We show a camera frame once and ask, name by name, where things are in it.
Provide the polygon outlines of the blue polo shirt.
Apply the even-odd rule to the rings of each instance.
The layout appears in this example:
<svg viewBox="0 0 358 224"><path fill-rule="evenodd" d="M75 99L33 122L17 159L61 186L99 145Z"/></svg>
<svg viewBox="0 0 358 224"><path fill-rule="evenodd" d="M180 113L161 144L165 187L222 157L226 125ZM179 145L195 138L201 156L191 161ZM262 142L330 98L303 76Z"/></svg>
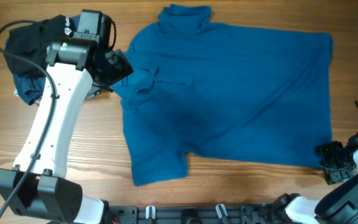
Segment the blue polo shirt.
<svg viewBox="0 0 358 224"><path fill-rule="evenodd" d="M318 167L332 138L327 33L211 22L209 6L172 4L125 53L113 90L135 185L186 177L186 153Z"/></svg>

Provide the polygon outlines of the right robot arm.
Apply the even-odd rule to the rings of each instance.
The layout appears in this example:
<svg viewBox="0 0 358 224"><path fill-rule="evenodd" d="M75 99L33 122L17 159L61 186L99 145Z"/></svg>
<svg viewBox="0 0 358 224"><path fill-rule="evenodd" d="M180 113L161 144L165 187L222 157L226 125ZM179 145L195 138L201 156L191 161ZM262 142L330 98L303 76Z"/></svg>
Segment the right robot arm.
<svg viewBox="0 0 358 224"><path fill-rule="evenodd" d="M347 144L332 141L316 146L328 184L338 187L321 200L284 194L266 214L270 223L358 223L358 132Z"/></svg>

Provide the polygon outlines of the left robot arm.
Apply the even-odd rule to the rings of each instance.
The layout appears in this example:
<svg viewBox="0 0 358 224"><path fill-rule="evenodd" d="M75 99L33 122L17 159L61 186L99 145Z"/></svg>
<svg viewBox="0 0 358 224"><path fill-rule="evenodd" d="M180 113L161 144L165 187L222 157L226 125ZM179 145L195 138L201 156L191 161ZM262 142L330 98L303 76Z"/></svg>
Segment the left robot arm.
<svg viewBox="0 0 358 224"><path fill-rule="evenodd" d="M83 10L71 37L52 42L44 92L27 141L10 169L0 169L2 211L52 223L115 223L105 200L84 195L67 180L68 150L81 106L94 88L109 90L133 69L115 50L116 24Z"/></svg>

